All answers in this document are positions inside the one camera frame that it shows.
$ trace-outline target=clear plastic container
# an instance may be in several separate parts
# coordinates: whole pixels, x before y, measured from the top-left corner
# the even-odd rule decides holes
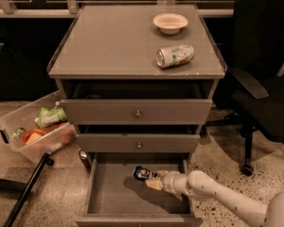
[[[36,129],[35,118],[38,117],[41,108],[53,108],[56,101],[60,100],[59,92],[55,92],[8,113],[0,119],[1,133],[4,133],[13,151],[22,153],[31,162],[38,164],[44,153],[53,153],[75,138],[75,128],[68,122],[27,145],[23,145],[21,137],[15,133],[19,128],[27,131]]]

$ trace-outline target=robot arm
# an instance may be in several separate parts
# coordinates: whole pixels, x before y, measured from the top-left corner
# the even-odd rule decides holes
[[[217,183],[199,170],[188,175],[178,171],[148,171],[142,179],[135,173],[137,180],[156,190],[184,194],[196,201],[215,199],[251,227],[284,227],[284,192],[277,194],[267,206]]]

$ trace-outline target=drawer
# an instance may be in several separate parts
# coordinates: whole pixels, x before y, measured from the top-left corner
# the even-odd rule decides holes
[[[205,123],[211,99],[64,99],[74,124],[195,124]]]
[[[193,127],[185,125],[87,128],[77,135],[85,152],[193,152],[200,140]]]
[[[193,227],[202,220],[191,202],[147,188],[133,177],[136,166],[187,172],[184,154],[98,153],[93,157],[88,196],[80,227]]]

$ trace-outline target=black chair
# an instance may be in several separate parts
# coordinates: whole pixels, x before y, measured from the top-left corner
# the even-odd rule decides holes
[[[245,163],[241,171],[250,176],[254,131],[284,143],[284,72],[280,70],[284,67],[284,0],[236,0],[231,53],[213,99],[219,109],[235,112],[223,123],[242,124]]]

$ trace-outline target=floor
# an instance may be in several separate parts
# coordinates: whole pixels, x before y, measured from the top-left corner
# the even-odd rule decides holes
[[[0,118],[27,102],[0,102]],[[223,117],[227,112],[212,109],[209,119]],[[263,203],[284,190],[284,146],[267,141],[259,132],[254,137],[253,176],[240,174],[244,141],[239,126],[208,128],[188,168],[207,173],[218,183]],[[75,220],[83,213],[89,172],[78,157],[79,146],[73,144],[52,155],[54,166],[45,166],[32,189],[14,227],[77,226]],[[27,182],[36,165],[22,154],[13,152],[0,136],[0,178]],[[3,226],[19,195],[0,190],[0,226]],[[203,227],[245,225],[215,200],[194,201],[192,209],[202,218]]]

